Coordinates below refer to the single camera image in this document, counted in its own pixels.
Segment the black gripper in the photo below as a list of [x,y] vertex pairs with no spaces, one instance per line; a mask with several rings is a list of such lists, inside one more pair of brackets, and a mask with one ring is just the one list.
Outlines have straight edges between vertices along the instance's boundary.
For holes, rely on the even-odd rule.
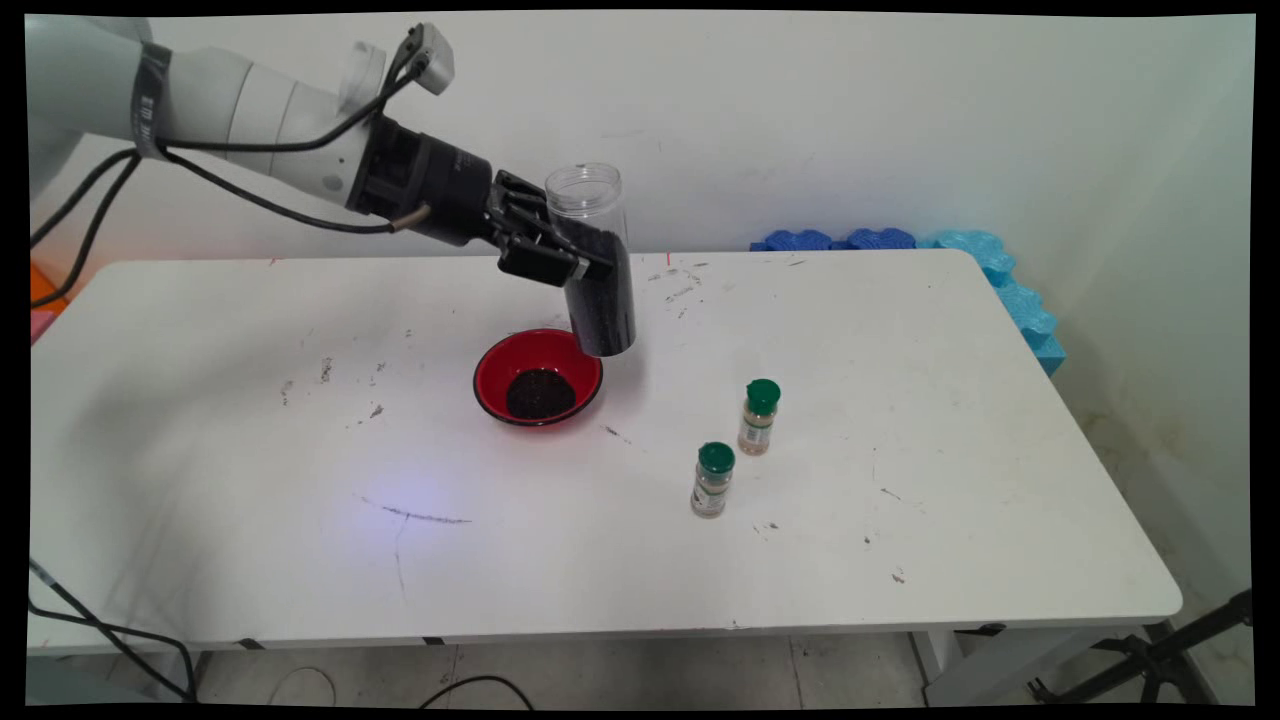
[[[462,247],[492,237],[486,219],[494,170],[488,160],[430,135],[375,117],[346,209]],[[617,268],[617,233],[581,222],[549,222],[545,192],[495,174],[494,245],[500,272],[541,284],[607,281]]]

